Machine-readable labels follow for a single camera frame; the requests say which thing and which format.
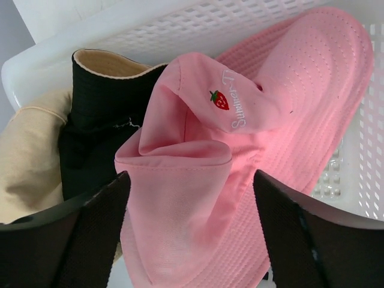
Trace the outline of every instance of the plastic basket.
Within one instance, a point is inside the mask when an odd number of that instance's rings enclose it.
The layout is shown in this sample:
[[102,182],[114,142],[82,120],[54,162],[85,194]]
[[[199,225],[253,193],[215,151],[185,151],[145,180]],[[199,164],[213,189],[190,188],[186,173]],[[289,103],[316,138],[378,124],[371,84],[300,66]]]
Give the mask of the plastic basket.
[[[365,25],[375,68],[367,94],[312,196],[384,220],[383,0],[126,0],[8,60],[2,81],[17,110],[46,91],[71,86],[70,56],[76,49],[111,50],[152,65],[190,51],[215,57],[266,26],[324,4],[346,10]],[[116,272],[119,265],[111,282],[123,273]],[[260,287],[274,286],[269,280]]]

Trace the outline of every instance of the strawberry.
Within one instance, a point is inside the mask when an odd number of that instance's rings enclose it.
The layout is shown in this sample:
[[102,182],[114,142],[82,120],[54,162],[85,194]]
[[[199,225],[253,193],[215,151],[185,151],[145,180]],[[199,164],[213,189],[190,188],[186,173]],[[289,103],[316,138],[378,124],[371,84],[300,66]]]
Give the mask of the strawberry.
[[209,93],[211,93],[211,101],[215,103],[216,107],[223,110],[229,110],[227,98],[223,95],[223,93],[219,92],[218,90],[213,93],[210,91]]

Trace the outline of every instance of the gray surface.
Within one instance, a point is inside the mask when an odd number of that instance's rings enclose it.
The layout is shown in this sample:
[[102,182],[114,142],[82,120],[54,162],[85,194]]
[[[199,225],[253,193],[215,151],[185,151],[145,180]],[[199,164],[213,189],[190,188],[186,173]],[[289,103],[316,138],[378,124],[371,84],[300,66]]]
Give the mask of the gray surface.
[[[12,0],[0,0],[0,67],[14,55],[34,45],[18,10]],[[0,85],[0,132],[14,110]]]

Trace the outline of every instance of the pink fabric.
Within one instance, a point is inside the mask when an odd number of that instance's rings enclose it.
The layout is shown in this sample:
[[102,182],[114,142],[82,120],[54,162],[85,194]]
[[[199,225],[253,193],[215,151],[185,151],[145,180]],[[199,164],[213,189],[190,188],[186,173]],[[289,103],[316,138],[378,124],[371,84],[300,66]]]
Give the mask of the pink fabric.
[[364,94],[373,53],[355,19],[318,8],[217,60],[172,61],[142,129],[116,153],[117,172],[131,177],[121,242],[135,287],[254,288],[269,268],[256,169],[308,194]]

